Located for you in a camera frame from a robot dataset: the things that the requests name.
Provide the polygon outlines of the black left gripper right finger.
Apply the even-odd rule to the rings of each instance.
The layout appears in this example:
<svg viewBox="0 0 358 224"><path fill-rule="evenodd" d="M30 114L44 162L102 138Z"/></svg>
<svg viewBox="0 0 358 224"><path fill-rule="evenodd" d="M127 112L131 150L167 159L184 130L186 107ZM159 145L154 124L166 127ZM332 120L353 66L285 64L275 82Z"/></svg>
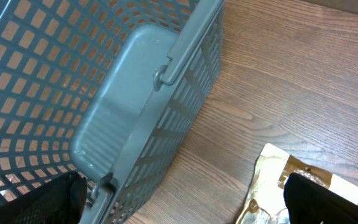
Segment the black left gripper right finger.
<svg viewBox="0 0 358 224"><path fill-rule="evenodd" d="M358 224L358 205L292 173L284 186L291 224Z"/></svg>

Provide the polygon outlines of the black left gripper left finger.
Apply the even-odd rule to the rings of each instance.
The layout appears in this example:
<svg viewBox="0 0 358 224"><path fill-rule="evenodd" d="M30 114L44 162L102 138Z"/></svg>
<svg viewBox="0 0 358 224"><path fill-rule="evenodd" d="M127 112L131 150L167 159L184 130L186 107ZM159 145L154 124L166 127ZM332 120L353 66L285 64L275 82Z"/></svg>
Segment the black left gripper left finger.
<svg viewBox="0 0 358 224"><path fill-rule="evenodd" d="M0 223L78 224L86 203L86 178L67 172L0 206Z"/></svg>

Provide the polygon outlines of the brown white snack bag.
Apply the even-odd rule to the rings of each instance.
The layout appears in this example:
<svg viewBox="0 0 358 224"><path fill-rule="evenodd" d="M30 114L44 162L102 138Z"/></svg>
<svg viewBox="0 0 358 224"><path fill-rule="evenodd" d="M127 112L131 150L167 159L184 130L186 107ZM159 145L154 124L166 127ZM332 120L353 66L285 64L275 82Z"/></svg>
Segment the brown white snack bag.
<svg viewBox="0 0 358 224"><path fill-rule="evenodd" d="M358 186L324 169L305 164L286 151L267 143L255 164L244 209L236 223L289 223L283 193L284 185L293 172L358 204Z"/></svg>

